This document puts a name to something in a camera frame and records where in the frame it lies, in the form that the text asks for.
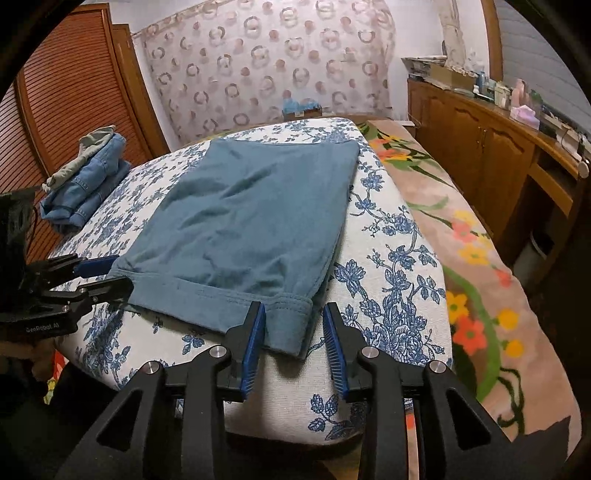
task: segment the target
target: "metal screw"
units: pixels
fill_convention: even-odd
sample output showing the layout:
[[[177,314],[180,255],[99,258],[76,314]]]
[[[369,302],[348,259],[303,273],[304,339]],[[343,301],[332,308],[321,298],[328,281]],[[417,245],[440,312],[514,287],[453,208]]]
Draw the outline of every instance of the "metal screw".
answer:
[[[228,352],[228,349],[222,345],[216,345],[209,349],[209,355],[214,358],[221,358]]]
[[[433,360],[432,362],[430,362],[429,368],[432,372],[435,372],[436,374],[442,374],[447,369],[446,364],[440,362],[439,360]]]
[[[156,360],[150,360],[142,365],[140,370],[148,375],[155,374],[160,369],[160,364]]]
[[[379,350],[374,346],[364,346],[361,349],[361,355],[366,358],[376,358],[379,355]]]

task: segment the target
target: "louvered door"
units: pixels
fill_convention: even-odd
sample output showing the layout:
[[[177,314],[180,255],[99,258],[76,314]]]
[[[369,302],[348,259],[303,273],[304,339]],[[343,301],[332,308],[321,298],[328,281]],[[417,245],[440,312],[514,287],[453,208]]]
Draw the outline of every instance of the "louvered door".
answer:
[[[0,193],[40,185],[47,178],[31,146],[11,85],[0,103]],[[39,221],[27,260],[41,260],[59,240],[47,222]]]
[[[116,62],[108,5],[85,5],[66,17],[18,81],[49,170],[76,156],[80,137],[111,124],[127,139],[126,160],[137,166],[152,159]]]

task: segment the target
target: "folded garment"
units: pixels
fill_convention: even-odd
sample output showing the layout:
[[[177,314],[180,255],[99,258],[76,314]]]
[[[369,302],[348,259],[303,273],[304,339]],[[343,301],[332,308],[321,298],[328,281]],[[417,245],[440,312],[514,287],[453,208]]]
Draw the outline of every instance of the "folded garment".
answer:
[[[52,220],[53,228],[62,235],[75,233],[85,226],[90,217],[98,210],[115,187],[127,176],[131,163],[119,160],[119,170],[111,175],[98,187],[68,218]]]
[[[99,188],[107,177],[114,176],[119,169],[119,159],[125,149],[125,138],[115,134],[61,188],[53,190],[40,202],[41,218],[51,223],[69,220],[75,212]]]
[[[356,168],[356,141],[212,140],[110,275],[132,307],[225,333],[265,304],[265,345],[302,358],[310,343]]]
[[[78,156],[49,177],[41,186],[43,191],[50,193],[52,190],[57,190],[61,187],[66,180],[72,178],[86,164],[90,157],[101,150],[113,138],[114,134],[115,126],[110,125],[108,127],[98,128],[82,137],[79,141]]]

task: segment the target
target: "bed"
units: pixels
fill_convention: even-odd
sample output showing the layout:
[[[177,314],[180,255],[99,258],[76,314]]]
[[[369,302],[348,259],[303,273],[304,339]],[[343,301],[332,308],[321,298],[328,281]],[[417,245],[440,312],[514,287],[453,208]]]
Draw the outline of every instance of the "bed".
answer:
[[[356,126],[343,118],[323,118],[230,136],[262,142],[357,140],[358,171],[327,301],[336,301],[345,321],[361,329],[369,343],[403,361],[424,364],[437,358],[453,363],[508,437],[522,446],[524,460],[542,459],[542,469],[555,471],[581,433],[566,374],[484,228],[449,176],[408,132],[387,120]],[[208,145],[200,142],[133,169],[84,229],[53,255],[125,252]],[[72,290],[80,283],[74,280],[63,288]],[[405,290],[400,311],[406,308],[413,312],[410,316],[394,318],[390,294],[383,293],[387,288]],[[154,312],[99,305],[57,347],[89,375],[121,388],[145,361],[186,362],[219,340]],[[228,431],[306,445],[339,443],[362,431],[366,407],[339,402],[319,326],[303,364],[266,353],[259,370],[262,380],[251,399],[225,405]],[[415,478],[410,409],[407,427]],[[355,464],[358,451],[352,455]],[[329,468],[339,477],[356,477],[355,467],[347,471],[342,465]]]

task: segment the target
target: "blue floral pattern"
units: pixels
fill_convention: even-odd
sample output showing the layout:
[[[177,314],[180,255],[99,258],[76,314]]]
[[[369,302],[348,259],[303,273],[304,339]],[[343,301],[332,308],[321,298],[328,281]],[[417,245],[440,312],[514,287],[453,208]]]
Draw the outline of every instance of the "blue floral pattern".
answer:
[[[400,193],[357,127],[342,118],[259,127],[230,135],[261,142],[356,140],[358,169],[349,189],[342,241],[326,301],[335,301],[348,325],[368,343],[398,359],[451,360],[443,272]],[[77,235],[54,255],[122,254],[180,176],[199,164],[209,142],[183,148],[134,168]],[[76,279],[61,286],[74,290]],[[221,336],[156,312],[131,313],[100,304],[79,330],[57,342],[67,358],[112,388],[121,388],[145,362],[190,361]],[[363,404],[339,402],[326,358],[322,323],[311,336],[306,361],[264,352],[255,388],[244,404],[224,404],[226,428],[289,442],[338,442],[365,423]]]

